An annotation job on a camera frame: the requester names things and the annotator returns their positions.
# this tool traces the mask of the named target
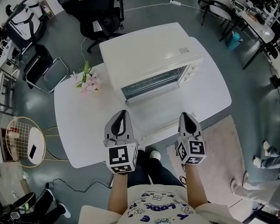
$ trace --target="carpet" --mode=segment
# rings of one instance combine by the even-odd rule
[[[232,178],[235,178],[237,183],[241,184],[245,168],[238,133],[231,115],[204,129],[202,134],[206,141],[207,157],[197,167],[206,196],[211,203],[233,207],[242,198],[231,192],[230,183]],[[167,154],[179,178],[185,176],[185,173],[175,145],[167,147]]]

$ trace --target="white t-shirt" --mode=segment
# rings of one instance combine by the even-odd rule
[[[187,190],[180,186],[137,185],[128,188],[123,215],[91,206],[82,207],[79,224],[240,224],[227,206],[204,204],[194,210],[187,204]]]

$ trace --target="white table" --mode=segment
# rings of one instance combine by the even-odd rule
[[[231,104],[229,91],[215,62],[195,38],[190,39],[204,57],[191,80],[180,83],[181,87],[177,90],[137,106],[126,106],[118,99],[103,63],[93,68],[103,80],[99,91],[84,96],[75,87],[76,80],[73,77],[55,88],[58,131],[73,167],[81,168],[105,161],[107,157],[103,144],[105,125],[120,110],[129,111],[134,136],[138,139],[140,147],[145,147],[177,134],[181,112],[193,114],[201,122]],[[175,119],[171,124],[158,130],[164,123],[158,123],[158,119],[154,120],[154,117],[161,114],[166,116],[167,113],[171,116],[175,114]],[[148,134],[147,127],[154,132]]]
[[[12,94],[15,82],[13,79],[6,77],[3,72],[0,73],[0,113],[12,115]]]
[[[275,37],[275,33],[269,26],[265,26],[260,24],[258,21],[255,21],[251,18],[246,11],[239,12],[239,19],[235,24],[223,34],[220,41],[224,39],[240,22],[245,21],[249,27],[257,34],[257,36],[262,40],[262,44],[259,49],[255,52],[255,54],[251,57],[251,59],[247,62],[247,64],[243,67],[246,69],[251,62],[255,59],[255,57],[265,48],[266,44],[271,42]]]
[[[18,70],[18,65],[13,61],[13,51],[15,48],[15,43],[10,41],[2,51],[2,55],[0,57],[0,70],[4,72],[5,75],[14,78],[14,74]]]

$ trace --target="blue trash bag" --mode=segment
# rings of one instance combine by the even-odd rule
[[[243,39],[241,39],[240,35],[237,32],[232,32],[232,35],[228,39],[226,46],[228,50],[234,50],[242,41]]]

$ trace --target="gray floor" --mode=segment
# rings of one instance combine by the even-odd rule
[[[176,0],[182,4],[198,7],[197,0]],[[125,10],[152,4],[168,3],[169,0],[124,0]],[[232,98],[232,104],[226,110],[202,122],[207,127],[231,114],[238,131],[243,150],[245,167],[252,181],[273,180],[278,170],[263,170],[253,166],[252,157],[262,154],[263,139],[269,140],[280,147],[280,102],[279,94],[269,85],[270,65],[263,54],[257,56],[246,70],[242,66],[252,55],[254,42],[244,33],[240,33],[244,42],[240,47],[230,52],[224,42],[218,39],[223,28],[221,20],[212,15],[206,17],[204,26],[200,25],[202,13],[199,10],[177,5],[160,5],[140,8],[125,12],[123,22],[125,29],[119,32],[129,33],[139,29],[161,24],[178,22],[189,36],[195,37],[209,52],[220,69]],[[48,28],[40,43],[45,44],[53,57],[61,57],[69,66],[71,72],[83,68],[84,60],[81,55],[81,42],[84,37],[80,34],[78,21],[72,16],[61,12],[48,22]],[[91,54],[86,52],[91,40],[86,39],[83,48],[86,59],[91,66],[102,63],[99,47],[96,46]],[[145,49],[139,52],[145,55]],[[19,79],[15,89],[14,101],[19,115],[33,119],[42,129],[56,126],[54,94],[46,94],[36,89],[30,90]],[[165,167],[172,170],[166,146],[176,140],[171,137],[154,144],[162,154]],[[66,158],[59,137],[46,139],[48,150],[59,158]],[[33,191],[38,194],[44,189],[46,182],[62,178],[75,189],[83,190],[94,181],[110,184],[112,175],[99,163],[85,168],[75,169],[67,162],[43,161],[36,168],[24,170]],[[86,193],[74,192],[57,181],[53,190],[57,200],[65,203],[72,218],[61,217],[58,223],[77,223],[79,212],[83,205],[93,205],[106,208],[109,189],[96,183]]]

